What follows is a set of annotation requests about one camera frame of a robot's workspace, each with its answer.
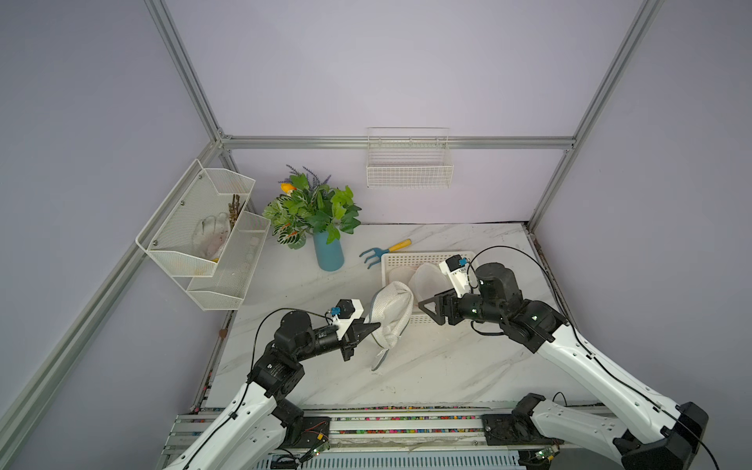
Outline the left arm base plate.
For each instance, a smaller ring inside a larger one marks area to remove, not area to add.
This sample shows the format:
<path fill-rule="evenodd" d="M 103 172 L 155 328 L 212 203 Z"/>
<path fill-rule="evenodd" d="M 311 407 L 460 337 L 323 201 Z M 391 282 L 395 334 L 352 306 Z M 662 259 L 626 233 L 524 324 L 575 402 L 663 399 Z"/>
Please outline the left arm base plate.
<path fill-rule="evenodd" d="M 329 440 L 331 418 L 328 416 L 304 416 L 286 428 L 281 448 L 309 450 Z"/>

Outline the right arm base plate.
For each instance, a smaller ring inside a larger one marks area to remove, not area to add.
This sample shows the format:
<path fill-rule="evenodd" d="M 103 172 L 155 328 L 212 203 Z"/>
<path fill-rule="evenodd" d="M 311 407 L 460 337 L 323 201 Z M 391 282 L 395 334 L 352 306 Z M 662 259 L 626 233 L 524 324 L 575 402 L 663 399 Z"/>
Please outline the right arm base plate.
<path fill-rule="evenodd" d="M 549 446 L 563 444 L 562 440 L 542 436 L 528 418 L 521 418 L 506 413 L 484 414 L 481 416 L 481 421 L 488 446 Z"/>

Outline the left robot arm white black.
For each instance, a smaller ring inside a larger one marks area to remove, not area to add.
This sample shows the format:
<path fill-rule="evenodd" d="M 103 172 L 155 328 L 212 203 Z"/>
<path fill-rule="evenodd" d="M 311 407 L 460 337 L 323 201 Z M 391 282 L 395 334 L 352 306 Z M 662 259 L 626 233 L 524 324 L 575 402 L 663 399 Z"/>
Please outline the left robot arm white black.
<path fill-rule="evenodd" d="M 369 322 L 357 300 L 342 300 L 334 317 L 313 327 L 311 314 L 287 309 L 244 385 L 170 469 L 253 469 L 285 443 L 304 434 L 305 413 L 287 400 L 305 375 L 303 362 L 339 352 L 345 362 L 356 347 L 381 327 Z"/>

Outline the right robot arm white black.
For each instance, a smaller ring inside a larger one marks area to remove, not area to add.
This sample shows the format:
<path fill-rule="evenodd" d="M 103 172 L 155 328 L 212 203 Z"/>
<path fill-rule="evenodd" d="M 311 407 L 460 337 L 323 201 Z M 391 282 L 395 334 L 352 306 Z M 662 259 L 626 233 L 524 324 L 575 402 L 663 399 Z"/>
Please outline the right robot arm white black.
<path fill-rule="evenodd" d="M 529 394 L 514 413 L 546 438 L 605 456 L 625 469 L 687 469 L 702 447 L 707 412 L 647 387 L 599 352 L 562 313 L 524 297 L 513 271 L 498 262 L 472 269 L 461 256 L 441 272 L 452 288 L 419 302 L 438 325 L 493 323 L 505 338 L 556 365 L 612 413 L 607 419 Z"/>

